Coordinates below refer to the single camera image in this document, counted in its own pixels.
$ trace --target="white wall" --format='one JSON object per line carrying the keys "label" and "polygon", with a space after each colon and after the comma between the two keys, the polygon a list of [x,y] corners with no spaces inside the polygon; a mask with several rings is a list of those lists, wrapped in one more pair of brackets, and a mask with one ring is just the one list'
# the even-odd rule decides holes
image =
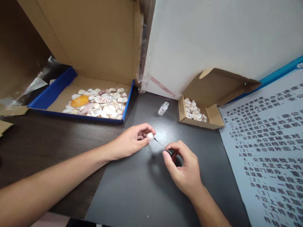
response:
{"label": "white wall", "polygon": [[157,0],[144,90],[178,99],[218,67],[260,80],[303,54],[303,0]]}

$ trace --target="orange seashell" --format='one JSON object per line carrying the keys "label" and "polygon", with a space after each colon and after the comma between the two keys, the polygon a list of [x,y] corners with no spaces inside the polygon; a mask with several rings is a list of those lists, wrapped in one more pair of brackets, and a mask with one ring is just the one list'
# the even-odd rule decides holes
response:
{"label": "orange seashell", "polygon": [[74,108],[84,106],[88,103],[88,97],[87,96],[80,96],[78,98],[75,98],[73,101],[71,101],[70,105]]}

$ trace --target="white board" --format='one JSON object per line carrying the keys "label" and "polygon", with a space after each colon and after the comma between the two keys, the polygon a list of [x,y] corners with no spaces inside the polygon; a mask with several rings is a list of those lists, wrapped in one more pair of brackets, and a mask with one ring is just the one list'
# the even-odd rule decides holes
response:
{"label": "white board", "polygon": [[220,129],[252,227],[303,226],[303,63],[220,107]]}
{"label": "white board", "polygon": [[212,67],[260,80],[303,53],[302,11],[302,0],[156,1],[142,88],[178,99]]}

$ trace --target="paper sheet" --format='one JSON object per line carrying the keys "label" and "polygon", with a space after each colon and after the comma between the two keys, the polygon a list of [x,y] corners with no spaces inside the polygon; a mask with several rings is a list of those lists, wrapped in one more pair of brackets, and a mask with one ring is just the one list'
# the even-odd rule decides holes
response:
{"label": "paper sheet", "polygon": [[253,227],[303,226],[302,67],[219,108],[221,137]]}

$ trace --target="hand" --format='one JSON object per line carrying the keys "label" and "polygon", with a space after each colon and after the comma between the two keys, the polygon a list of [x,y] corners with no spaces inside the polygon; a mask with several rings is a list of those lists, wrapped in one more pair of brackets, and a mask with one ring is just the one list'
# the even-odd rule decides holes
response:
{"label": "hand", "polygon": [[149,144],[149,139],[146,134],[156,134],[156,131],[149,124],[144,123],[132,126],[125,130],[116,139],[106,144],[109,160],[117,160],[131,156],[139,151],[141,148]]}
{"label": "hand", "polygon": [[197,156],[181,141],[168,144],[165,149],[172,148],[184,160],[182,167],[176,167],[169,153],[163,151],[165,165],[177,187],[189,198],[193,199],[204,186],[201,182]]}

